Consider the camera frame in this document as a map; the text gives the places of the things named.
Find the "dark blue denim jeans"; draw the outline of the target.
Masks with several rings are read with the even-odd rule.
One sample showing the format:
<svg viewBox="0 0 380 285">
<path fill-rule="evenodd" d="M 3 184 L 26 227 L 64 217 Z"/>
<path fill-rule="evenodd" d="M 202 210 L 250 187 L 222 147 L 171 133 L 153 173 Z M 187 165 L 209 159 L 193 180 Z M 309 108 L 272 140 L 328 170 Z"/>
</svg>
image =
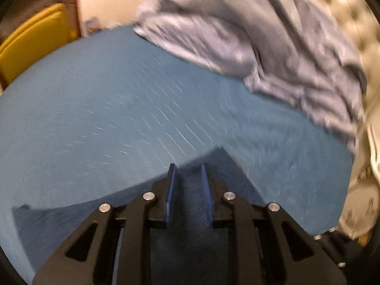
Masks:
<svg viewBox="0 0 380 285">
<path fill-rule="evenodd" d="M 265 201 L 225 150 L 216 149 L 178 169 L 171 221 L 152 230 L 153 284 L 226 284 L 227 232 L 212 229 L 201 182 L 201 165 L 250 203 Z M 127 204 L 151 187 L 146 181 L 103 198 L 59 208 L 13 207 L 19 238 L 35 270 L 100 204 Z"/>
</svg>

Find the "blue quilted bed mattress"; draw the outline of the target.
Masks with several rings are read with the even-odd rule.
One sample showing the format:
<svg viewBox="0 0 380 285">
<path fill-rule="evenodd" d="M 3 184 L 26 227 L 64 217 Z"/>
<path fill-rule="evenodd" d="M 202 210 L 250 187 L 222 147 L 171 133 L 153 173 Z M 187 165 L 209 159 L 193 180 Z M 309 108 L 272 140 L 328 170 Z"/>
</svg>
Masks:
<svg viewBox="0 0 380 285">
<path fill-rule="evenodd" d="M 1 96 L 1 248 L 31 282 L 38 269 L 13 207 L 97 200 L 216 149 L 308 233 L 337 225 L 353 156 L 303 113 L 175 58 L 130 26 L 64 46 Z"/>
</svg>

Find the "grey star-pattern duvet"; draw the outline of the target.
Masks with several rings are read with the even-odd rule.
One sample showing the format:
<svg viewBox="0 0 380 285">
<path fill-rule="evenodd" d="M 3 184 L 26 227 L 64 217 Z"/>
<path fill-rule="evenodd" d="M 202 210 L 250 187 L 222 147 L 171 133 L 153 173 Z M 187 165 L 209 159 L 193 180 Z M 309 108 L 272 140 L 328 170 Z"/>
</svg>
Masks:
<svg viewBox="0 0 380 285">
<path fill-rule="evenodd" d="M 357 152 L 367 79 L 358 50 L 315 0 L 142 0 L 135 32 L 302 110 Z"/>
</svg>

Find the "small picture box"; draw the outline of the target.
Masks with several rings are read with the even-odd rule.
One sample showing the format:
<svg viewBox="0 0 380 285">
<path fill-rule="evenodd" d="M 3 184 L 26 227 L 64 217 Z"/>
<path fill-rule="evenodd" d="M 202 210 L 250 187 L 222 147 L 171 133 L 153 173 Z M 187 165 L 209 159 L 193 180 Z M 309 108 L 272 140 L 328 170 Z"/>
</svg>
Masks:
<svg viewBox="0 0 380 285">
<path fill-rule="evenodd" d="M 84 28 L 87 35 L 95 34 L 102 30 L 100 21 L 97 17 L 92 17 L 84 22 Z"/>
</svg>

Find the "cream tufted headboard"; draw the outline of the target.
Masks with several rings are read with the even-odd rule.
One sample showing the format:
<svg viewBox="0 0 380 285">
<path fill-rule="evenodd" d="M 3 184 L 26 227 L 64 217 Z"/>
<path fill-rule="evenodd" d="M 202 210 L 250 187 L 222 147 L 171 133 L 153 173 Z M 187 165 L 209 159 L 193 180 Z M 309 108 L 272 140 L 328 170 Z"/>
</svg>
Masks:
<svg viewBox="0 0 380 285">
<path fill-rule="evenodd" d="M 369 115 L 379 103 L 379 11 L 370 0 L 318 0 L 349 34 L 368 79 L 364 105 Z"/>
</svg>

